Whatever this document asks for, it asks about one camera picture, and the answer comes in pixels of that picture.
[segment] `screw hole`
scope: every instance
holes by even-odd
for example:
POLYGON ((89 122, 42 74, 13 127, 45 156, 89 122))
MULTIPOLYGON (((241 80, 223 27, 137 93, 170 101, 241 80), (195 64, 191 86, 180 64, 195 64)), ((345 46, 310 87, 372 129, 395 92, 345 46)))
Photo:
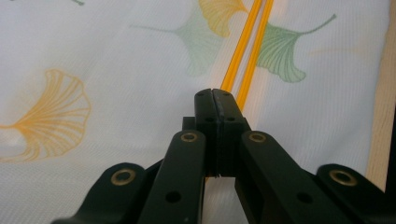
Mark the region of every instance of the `screw hole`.
POLYGON ((253 141, 253 142, 257 142, 257 143, 262 143, 265 142, 265 135, 262 133, 251 133, 248 138, 253 141))
POLYGON ((198 136, 195 133, 183 133, 181 135, 181 140, 184 142, 194 142, 197 138, 198 136))
POLYGON ((178 203, 181 200, 181 195, 178 191, 170 191, 166 194, 165 200, 169 203, 178 203))
POLYGON ((353 175, 342 170, 331 170, 330 177, 333 181, 344 186, 353 187, 358 184, 358 180, 353 175))
POLYGON ((312 203, 313 202, 311 195, 309 195, 307 193, 303 193, 303 192, 300 192, 297 194, 297 199, 302 203, 312 203))
POLYGON ((135 177, 135 171, 125 168, 118 170, 113 176, 111 176, 111 183, 115 186, 123 186, 134 181, 135 177))

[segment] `brass insert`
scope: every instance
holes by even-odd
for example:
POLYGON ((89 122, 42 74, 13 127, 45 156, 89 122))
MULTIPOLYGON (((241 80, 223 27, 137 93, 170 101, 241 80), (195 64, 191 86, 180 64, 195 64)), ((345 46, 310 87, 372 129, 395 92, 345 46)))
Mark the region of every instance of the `brass insert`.
POLYGON ((111 176, 111 183, 115 186, 124 186, 134 181, 135 177, 136 172, 134 170, 124 168, 118 170, 111 176))
POLYGON ((331 170, 329 175, 333 181, 344 186, 353 187, 358 184, 358 180, 353 175, 342 170, 331 170))

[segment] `green ginkgo leaf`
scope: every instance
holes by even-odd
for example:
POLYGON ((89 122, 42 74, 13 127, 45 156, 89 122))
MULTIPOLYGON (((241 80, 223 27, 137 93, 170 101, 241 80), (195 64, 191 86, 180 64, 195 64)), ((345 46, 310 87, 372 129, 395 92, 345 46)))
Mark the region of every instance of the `green ginkgo leaf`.
POLYGON ((335 15, 308 32, 295 32, 268 23, 257 65, 267 68, 271 73, 280 76, 286 82, 303 80, 306 76, 305 72, 298 69, 294 64, 294 46, 300 36, 315 32, 333 19, 335 19, 335 15))
POLYGON ((214 34, 207 25, 201 10, 197 7, 189 20, 175 30, 190 55, 189 74, 199 76, 204 74, 212 65, 219 53, 223 38, 214 34))

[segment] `white fabric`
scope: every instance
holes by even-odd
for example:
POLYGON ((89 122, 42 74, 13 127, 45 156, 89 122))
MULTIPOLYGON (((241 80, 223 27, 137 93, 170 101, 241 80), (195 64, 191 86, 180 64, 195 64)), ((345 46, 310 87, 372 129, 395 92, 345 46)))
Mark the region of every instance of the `white fabric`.
MULTIPOLYGON (((243 1, 247 10, 252 3, 243 1)), ((0 12, 5 224, 70 217, 106 168, 125 161, 147 168, 160 160, 182 117, 193 116, 193 95, 219 88, 248 17, 236 11, 228 37, 206 27, 200 34, 209 48, 197 49, 201 30, 189 28, 206 20, 196 0, 15 0, 1 2, 0 12), (191 25, 192 16, 201 19, 191 25), (72 118, 85 124, 81 141, 60 156, 41 158, 41 150, 33 161, 7 160, 33 146, 12 125, 37 103, 49 77, 63 77, 62 90, 81 81, 76 94, 85 97, 70 104, 83 108, 72 118)), ((270 23, 306 32, 332 15, 296 41, 293 59, 303 80, 290 83, 257 67, 244 115, 312 173, 335 162, 364 174, 389 1, 277 0, 270 23)), ((247 223, 231 178, 209 180, 203 221, 247 223)))

